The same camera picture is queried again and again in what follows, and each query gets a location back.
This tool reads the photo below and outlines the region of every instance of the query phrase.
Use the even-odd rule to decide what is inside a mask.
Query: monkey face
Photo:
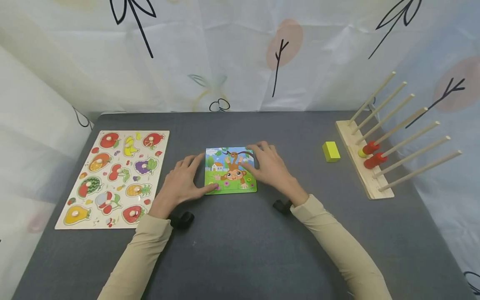
[[[244,175],[247,175],[247,172],[235,169],[228,171],[226,177],[228,180],[239,180],[243,178]]]

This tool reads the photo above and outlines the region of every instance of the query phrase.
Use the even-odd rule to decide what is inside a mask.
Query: black clamp
[[[283,204],[281,200],[277,200],[273,203],[274,209],[281,212],[281,214],[287,216],[290,214],[290,207],[292,206],[292,201],[288,200],[287,203]]]
[[[195,219],[195,216],[191,212],[184,212],[181,217],[169,215],[170,225],[175,229],[187,229]]]

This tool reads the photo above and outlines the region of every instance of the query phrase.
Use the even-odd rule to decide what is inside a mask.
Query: pink circle print
[[[278,55],[281,41],[284,40],[284,44],[288,42],[288,46],[282,50],[281,59],[277,61],[276,54]],[[271,70],[276,69],[276,65],[281,67],[291,61],[300,50],[303,42],[303,30],[300,24],[293,19],[285,19],[278,29],[276,34],[267,49],[267,66]]]
[[[448,96],[456,85],[457,89]],[[472,56],[458,62],[437,81],[433,102],[444,97],[435,107],[443,112],[455,112],[473,105],[480,98],[480,56]]]

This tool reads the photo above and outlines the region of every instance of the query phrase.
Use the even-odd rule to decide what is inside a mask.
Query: wooden dowel
[[[402,103],[400,103],[394,110],[389,112],[377,125],[375,125],[369,132],[367,132],[361,139],[355,142],[355,145],[359,145],[361,141],[365,140],[370,134],[374,133],[380,126],[382,126],[389,118],[391,118],[397,111],[399,111],[405,104],[415,97],[414,94],[410,94]]]
[[[394,151],[396,151],[396,150],[397,150],[398,148],[400,148],[401,146],[404,146],[404,145],[410,143],[411,141],[415,140],[416,138],[418,138],[418,137],[421,136],[422,134],[425,134],[426,132],[432,130],[433,128],[437,127],[438,125],[440,125],[440,122],[439,122],[439,121],[433,122],[432,124],[430,124],[430,125],[428,125],[427,127],[423,128],[422,130],[420,130],[420,131],[417,132],[416,134],[414,134],[414,135],[412,135],[411,137],[407,138],[406,140],[399,142],[397,145],[395,145],[395,146],[393,146],[392,148],[390,148],[390,150],[385,151],[385,152],[382,154],[382,157],[385,157],[385,156],[393,153]]]
[[[373,98],[375,98],[375,96],[378,94],[378,92],[380,92],[386,85],[387,83],[392,80],[393,76],[395,76],[396,72],[393,71],[390,73],[390,75],[387,76],[387,78],[385,78],[385,80],[382,82],[382,84],[377,88],[377,90],[370,96],[370,98],[368,98],[367,101],[365,101],[365,103],[363,103],[363,105],[359,108],[359,110],[357,110],[357,112],[353,115],[353,117],[348,121],[347,125],[350,126],[350,124],[359,116],[359,114],[367,107],[367,105],[370,104],[370,102],[373,100]]]
[[[365,118],[365,120],[363,120],[362,123],[360,123],[359,126],[357,126],[354,130],[352,130],[352,134],[356,133],[360,128],[362,128],[363,126],[365,126],[365,124],[367,124],[367,122],[375,117],[375,115],[377,114],[377,112],[379,112],[382,108],[384,108],[385,105],[388,104],[388,102],[390,102],[390,100],[392,100],[397,94],[398,92],[400,92],[400,90],[405,86],[407,85],[407,82],[402,82],[401,85],[399,85],[395,91],[393,91],[393,93],[390,94],[390,96],[387,97],[387,99],[385,99],[374,111],[372,111],[372,113],[367,117]]]
[[[375,179],[375,178],[377,178],[377,177],[379,177],[379,176],[381,176],[381,175],[383,175],[383,174],[385,174],[385,173],[387,173],[387,172],[390,172],[391,170],[395,169],[396,167],[398,167],[398,166],[400,166],[400,165],[403,165],[403,164],[405,164],[406,162],[408,162],[408,161],[416,158],[416,157],[419,156],[420,154],[425,153],[425,152],[427,152],[427,151],[430,151],[430,150],[432,150],[433,148],[435,148],[436,146],[441,145],[441,144],[445,143],[446,141],[450,141],[450,140],[451,140],[451,138],[447,135],[447,136],[441,138],[440,140],[431,143],[430,145],[426,146],[425,148],[422,148],[422,149],[420,149],[419,151],[414,152],[414,153],[410,154],[409,156],[405,157],[404,159],[402,159],[402,160],[394,163],[393,165],[389,166],[389,167],[386,168],[385,170],[382,170],[382,171],[380,171],[380,172],[378,172],[378,173],[375,173],[372,177],[373,177],[373,179]]]
[[[378,140],[376,140],[373,144],[375,146],[377,146],[378,144],[380,144],[381,142],[383,142],[384,140],[386,140],[387,138],[390,137],[390,135],[394,134],[395,132],[397,132],[400,128],[402,128],[403,126],[407,125],[408,123],[410,123],[412,120],[414,120],[416,117],[418,117],[419,115],[421,115],[422,113],[428,111],[428,108],[420,108],[419,110],[417,110],[416,112],[413,113],[413,115],[411,115],[410,117],[406,118],[403,122],[401,122],[400,124],[398,124],[397,126],[395,126],[392,130],[390,130],[389,132],[385,133],[381,138],[379,138]]]
[[[459,155],[461,155],[461,154],[462,154],[462,151],[457,150],[457,151],[453,152],[452,154],[445,156],[444,158],[440,158],[440,159],[438,159],[438,160],[436,160],[436,161],[434,161],[434,162],[432,162],[432,163],[430,163],[430,164],[428,164],[428,165],[426,165],[426,166],[424,166],[424,167],[422,167],[422,168],[419,168],[419,169],[411,172],[410,174],[408,174],[408,175],[406,175],[406,176],[404,176],[404,177],[402,177],[402,178],[400,178],[400,179],[398,179],[398,180],[395,180],[394,182],[392,182],[392,183],[390,183],[390,184],[387,184],[387,185],[379,188],[378,191],[379,191],[379,192],[383,192],[383,191],[385,191],[386,189],[390,189],[390,188],[396,186],[397,184],[404,182],[405,180],[409,180],[409,179],[412,178],[413,176],[416,176],[416,175],[418,175],[418,174],[420,174],[420,173],[423,173],[423,172],[425,172],[425,171],[427,171],[427,170],[429,170],[429,169],[431,169],[431,168],[434,168],[434,167],[438,166],[439,164],[442,164],[442,163],[446,162],[447,160],[450,160],[450,159],[452,159],[452,158],[455,158],[455,157],[457,157],[457,156],[459,156]]]

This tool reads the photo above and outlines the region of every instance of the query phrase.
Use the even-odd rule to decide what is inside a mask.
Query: white fabric backdrop
[[[0,47],[0,299],[10,299],[90,126]]]
[[[442,136],[452,140],[408,162],[410,170],[420,168],[460,149],[463,155],[413,179],[450,251],[463,272],[480,274],[480,2],[468,0],[442,17],[443,25],[426,35],[397,67],[397,75],[377,97],[377,105],[402,81],[408,85],[382,111],[384,116],[405,97],[415,98],[387,121],[392,129],[421,107],[438,104],[407,129],[391,137],[397,144],[433,121],[441,125],[399,149],[401,158]],[[480,278],[466,276],[480,289]]]
[[[220,97],[233,111],[354,109],[456,1],[136,0],[154,58],[130,2],[117,25],[109,1],[4,0],[4,47],[87,116],[208,111]]]
[[[68,103],[91,118],[104,111],[226,109],[226,102],[215,103],[219,98],[232,111],[354,109],[399,63],[398,75],[377,104],[403,80],[409,81],[408,88],[394,102],[405,93],[417,97],[386,129],[438,99],[450,79],[447,70],[459,64],[451,72],[455,78],[465,75],[465,96],[452,94],[460,105],[438,104],[393,142],[440,120],[441,128],[401,149],[400,155],[440,135],[453,140],[407,167],[422,166],[453,149],[464,151],[415,183],[462,269],[479,272],[478,170],[472,163],[479,144],[474,138],[479,97],[471,83],[478,79],[478,68],[469,69],[477,66],[480,54],[474,0],[112,3],[119,25],[108,1],[0,0],[0,43],[38,77],[0,49],[0,124],[3,141],[13,150],[4,148],[4,157],[19,153],[28,158],[2,166],[0,185],[8,188],[0,200],[7,209],[0,214],[9,214],[0,229],[6,245],[0,248],[0,298],[13,293],[58,199],[61,189],[52,183],[62,185],[90,132],[78,124]],[[288,45],[276,77],[275,54],[282,39]],[[468,57],[473,58],[460,63]],[[80,119],[85,125],[87,120]]]

